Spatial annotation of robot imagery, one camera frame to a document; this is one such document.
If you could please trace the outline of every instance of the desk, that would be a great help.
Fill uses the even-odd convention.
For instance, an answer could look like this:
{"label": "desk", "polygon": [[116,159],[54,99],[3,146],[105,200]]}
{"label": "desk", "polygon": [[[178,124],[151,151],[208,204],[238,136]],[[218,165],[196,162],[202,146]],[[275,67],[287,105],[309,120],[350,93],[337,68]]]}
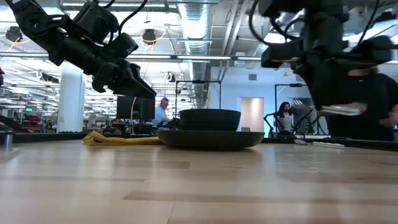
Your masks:
{"label": "desk", "polygon": [[398,154],[260,144],[14,144],[0,169],[2,223],[398,223]]}

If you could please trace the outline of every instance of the doorway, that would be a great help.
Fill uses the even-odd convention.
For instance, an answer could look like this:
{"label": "doorway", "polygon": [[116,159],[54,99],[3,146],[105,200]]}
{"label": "doorway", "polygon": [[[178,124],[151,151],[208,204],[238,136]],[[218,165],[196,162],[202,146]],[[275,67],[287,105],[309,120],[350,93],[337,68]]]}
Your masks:
{"label": "doorway", "polygon": [[238,131],[264,132],[264,99],[241,98],[241,120]]}

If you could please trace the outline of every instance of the man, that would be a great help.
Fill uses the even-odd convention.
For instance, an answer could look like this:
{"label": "man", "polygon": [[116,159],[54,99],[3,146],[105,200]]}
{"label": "man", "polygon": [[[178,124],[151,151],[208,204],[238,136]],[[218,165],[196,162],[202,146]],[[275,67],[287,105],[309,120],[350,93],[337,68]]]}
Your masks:
{"label": "man", "polygon": [[155,108],[155,119],[153,120],[154,127],[157,127],[163,121],[169,121],[166,116],[166,108],[169,105],[169,100],[165,97],[160,101],[160,105]]}
{"label": "man", "polygon": [[334,104],[358,108],[359,116],[329,115],[332,137],[393,141],[398,124],[398,83],[377,67],[352,70],[335,87]]}

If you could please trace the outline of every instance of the man in blue shirt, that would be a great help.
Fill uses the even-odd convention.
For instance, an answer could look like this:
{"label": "man in blue shirt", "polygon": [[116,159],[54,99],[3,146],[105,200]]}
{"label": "man in blue shirt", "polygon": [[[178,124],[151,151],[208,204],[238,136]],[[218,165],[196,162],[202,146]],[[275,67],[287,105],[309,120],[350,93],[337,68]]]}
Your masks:
{"label": "man in blue shirt", "polygon": [[155,108],[155,119],[153,120],[154,127],[157,127],[160,122],[169,121],[166,116],[166,108],[169,105],[169,100],[165,97],[160,101],[160,105]]}

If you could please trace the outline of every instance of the black shirt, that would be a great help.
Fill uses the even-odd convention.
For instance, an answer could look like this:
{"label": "black shirt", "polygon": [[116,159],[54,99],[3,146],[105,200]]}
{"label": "black shirt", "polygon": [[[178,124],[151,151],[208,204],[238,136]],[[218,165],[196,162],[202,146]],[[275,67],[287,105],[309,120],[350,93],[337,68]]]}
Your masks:
{"label": "black shirt", "polygon": [[392,128],[380,124],[398,105],[398,83],[385,74],[361,77],[347,76],[335,86],[334,104],[366,103],[368,108],[359,116],[331,115],[328,117],[332,137],[375,141],[393,141]]}

